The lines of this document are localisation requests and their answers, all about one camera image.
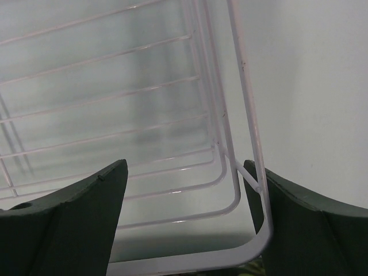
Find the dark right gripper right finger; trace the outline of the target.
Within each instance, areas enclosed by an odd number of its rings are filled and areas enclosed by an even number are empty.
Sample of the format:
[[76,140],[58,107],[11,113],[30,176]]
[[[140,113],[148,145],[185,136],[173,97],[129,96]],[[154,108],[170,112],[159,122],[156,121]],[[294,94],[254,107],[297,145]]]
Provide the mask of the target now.
[[266,275],[367,275],[367,209],[266,177],[274,230]]

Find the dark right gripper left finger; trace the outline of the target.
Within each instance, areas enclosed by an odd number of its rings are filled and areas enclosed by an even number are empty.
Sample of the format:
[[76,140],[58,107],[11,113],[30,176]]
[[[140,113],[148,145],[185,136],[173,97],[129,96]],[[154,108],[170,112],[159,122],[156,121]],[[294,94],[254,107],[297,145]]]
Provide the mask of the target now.
[[118,160],[1,211],[2,275],[105,275],[127,186]]

